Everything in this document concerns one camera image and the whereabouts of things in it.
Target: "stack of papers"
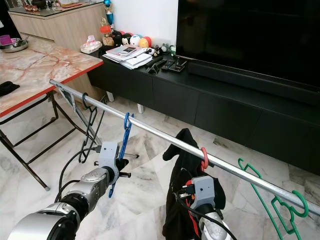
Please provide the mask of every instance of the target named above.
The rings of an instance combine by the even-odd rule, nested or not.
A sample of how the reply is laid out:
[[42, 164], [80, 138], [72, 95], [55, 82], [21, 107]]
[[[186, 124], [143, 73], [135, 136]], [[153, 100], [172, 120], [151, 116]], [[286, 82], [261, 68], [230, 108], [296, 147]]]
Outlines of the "stack of papers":
[[[124, 49], [128, 47], [136, 48], [135, 51], [128, 54], [120, 54]], [[117, 48], [107, 51], [103, 57], [110, 59], [118, 64], [125, 66], [128, 69], [136, 69], [143, 66], [152, 60], [150, 54], [146, 54], [146, 48], [141, 48], [132, 45], [119, 46]]]
[[152, 60], [152, 56], [150, 54], [147, 53], [142, 53], [138, 56], [135, 56], [133, 58], [130, 58], [126, 61], [120, 61], [119, 63], [122, 66], [127, 67], [128, 69], [136, 69], [140, 66], [143, 66], [145, 64], [147, 64], [148, 62], [150, 62]]

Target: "soundbar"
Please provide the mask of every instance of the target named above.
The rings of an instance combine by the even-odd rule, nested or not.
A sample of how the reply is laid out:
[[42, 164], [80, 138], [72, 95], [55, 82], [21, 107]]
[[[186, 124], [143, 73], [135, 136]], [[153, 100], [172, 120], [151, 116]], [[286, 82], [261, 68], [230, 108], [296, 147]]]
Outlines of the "soundbar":
[[320, 88], [316, 86], [194, 59], [187, 69], [190, 74], [320, 106]]

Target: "silver pole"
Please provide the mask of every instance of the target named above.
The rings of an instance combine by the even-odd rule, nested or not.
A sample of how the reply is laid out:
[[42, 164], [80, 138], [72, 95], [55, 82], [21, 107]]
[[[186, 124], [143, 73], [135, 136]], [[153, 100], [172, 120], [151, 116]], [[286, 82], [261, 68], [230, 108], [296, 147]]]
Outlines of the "silver pole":
[[[64, 89], [65, 91], [69, 92], [70, 94], [73, 94], [77, 98], [82, 99], [83, 94], [81, 92], [78, 92], [78, 91], [72, 89], [71, 87], [63, 85], [63, 84], [61, 84], [57, 81], [54, 81], [54, 80], [50, 80], [50, 83], [55, 85], [58, 88]], [[85, 100], [88, 103], [90, 103], [94, 106], [97, 106], [98, 108], [101, 108], [102, 110], [104, 110], [106, 112], [109, 112], [113, 115], [116, 115], [117, 117], [119, 117], [121, 119], [125, 119], [126, 115], [124, 113], [122, 113], [122, 112], [120, 112], [120, 111], [118, 111], [108, 105], [105, 105], [102, 102], [99, 102], [89, 96], [85, 96]], [[163, 131], [160, 131], [154, 127], [151, 127], [151, 126], [149, 126], [149, 125], [147, 125], [147, 124], [145, 124], [145, 123], [143, 123], [133, 117], [129, 117], [129, 121], [133, 125], [169, 141], [171, 144], [187, 151], [188, 153], [191, 153], [191, 154], [193, 154], [199, 158], [202, 158], [202, 159], [204, 158], [203, 152], [194, 146], [191, 146], [191, 145], [189, 145], [189, 144], [187, 144], [187, 143], [185, 143], [185, 142], [183, 142], [183, 141], [181, 141], [181, 140], [179, 140], [169, 134], [166, 134]], [[268, 181], [265, 181], [257, 176], [254, 176], [246, 171], [243, 171], [242, 169], [240, 169], [236, 166], [233, 166], [233, 165], [231, 165], [231, 164], [229, 164], [229, 163], [227, 163], [227, 162], [225, 162], [215, 156], [212, 156], [211, 154], [208, 154], [207, 156], [208, 156], [209, 162], [211, 164], [213, 164], [219, 168], [222, 168], [223, 170], [226, 170], [227, 172], [229, 172], [233, 175], [236, 175], [239, 178], [256, 185], [257, 187], [260, 187], [264, 190], [267, 190], [268, 192], [270, 192], [274, 195], [277, 195], [278, 197], [281, 197], [281, 198], [293, 203], [294, 205], [296, 205], [300, 208], [304, 208], [303, 203], [295, 194], [293, 194], [289, 191], [286, 191], [286, 190], [284, 190], [284, 189], [282, 189], [282, 188], [280, 188], [280, 187], [278, 187]], [[309, 201], [307, 201], [307, 203], [308, 203], [309, 211], [313, 214], [320, 216], [320, 206], [318, 206], [312, 202], [309, 202]]]

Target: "marble table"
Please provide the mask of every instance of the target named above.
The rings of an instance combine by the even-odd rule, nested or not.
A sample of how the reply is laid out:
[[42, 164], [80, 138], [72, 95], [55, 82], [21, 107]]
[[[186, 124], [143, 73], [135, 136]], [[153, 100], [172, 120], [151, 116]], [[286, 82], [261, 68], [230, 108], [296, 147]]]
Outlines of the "marble table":
[[29, 38], [25, 50], [0, 51], [0, 84], [11, 81], [20, 88], [0, 97], [0, 117], [53, 90], [50, 79], [67, 83], [103, 64], [99, 58]]
[[[102, 64], [103, 61], [99, 58], [60, 47], [53, 42], [35, 37], [29, 39], [29, 47], [25, 50], [14, 53], [0, 52], [0, 84], [11, 81], [14, 84], [20, 85], [18, 89], [0, 97], [0, 117], [7, 115], [4, 120], [0, 121], [0, 125], [11, 121], [49, 98], [51, 100], [54, 117], [52, 117], [49, 122], [45, 124], [42, 123], [40, 128], [17, 143], [11, 143], [6, 134], [0, 130], [0, 142], [47, 191], [50, 190], [50, 188], [30, 168], [29, 164], [62, 141], [74, 130], [79, 130], [83, 134], [86, 134], [55, 101], [52, 91], [55, 86], [51, 85], [49, 81], [53, 79], [60, 83], [68, 83]], [[42, 95], [46, 96], [41, 100], [25, 106], [24, 109], [21, 109], [19, 112], [10, 114], [12, 111], [21, 108]], [[22, 159], [14, 148], [55, 122], [59, 118], [58, 110], [64, 115], [73, 128], [29, 161]], [[78, 113], [78, 115], [80, 118], [84, 118], [80, 113]]]

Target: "red table edge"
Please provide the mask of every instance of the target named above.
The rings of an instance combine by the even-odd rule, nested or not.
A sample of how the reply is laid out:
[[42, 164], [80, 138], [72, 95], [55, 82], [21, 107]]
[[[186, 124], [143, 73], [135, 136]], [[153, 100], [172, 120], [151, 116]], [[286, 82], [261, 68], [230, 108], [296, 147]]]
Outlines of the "red table edge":
[[[66, 83], [70, 82], [71, 80], [73, 80], [73, 79], [75, 79], [75, 78], [77, 78], [77, 77], [79, 77], [79, 76], [81, 76], [81, 75], [83, 75], [83, 74], [91, 71], [92, 69], [95, 69], [95, 68], [103, 65], [103, 64], [104, 64], [104, 61], [101, 60], [101, 62], [99, 62], [99, 63], [97, 63], [97, 64], [95, 64], [95, 65], [87, 68], [86, 70], [83, 70], [83, 71], [81, 71], [81, 72], [78, 72], [77, 74], [75, 74], [75, 75], [73, 75], [73, 76], [71, 76], [71, 77], [69, 77], [69, 78], [61, 81], [61, 83], [62, 83], [62, 84], [66, 84]], [[12, 111], [14, 111], [14, 110], [16, 110], [16, 109], [18, 109], [18, 108], [21, 108], [21, 107], [24, 106], [25, 104], [27, 104], [27, 103], [31, 102], [32, 100], [35, 100], [35, 99], [37, 99], [38, 97], [40, 97], [40, 96], [42, 96], [42, 95], [44, 95], [44, 94], [46, 94], [46, 93], [54, 90], [55, 88], [56, 88], [55, 86], [51, 86], [51, 87], [49, 87], [49, 88], [47, 88], [47, 89], [45, 89], [45, 90], [37, 93], [36, 95], [33, 95], [32, 97], [29, 97], [29, 98], [27, 98], [26, 100], [23, 100], [22, 102], [20, 102], [20, 103], [14, 105], [14, 106], [8, 108], [7, 110], [5, 110], [5, 111], [3, 111], [3, 112], [0, 112], [0, 118], [1, 118], [1, 117], [4, 117], [5, 115], [11, 113]]]

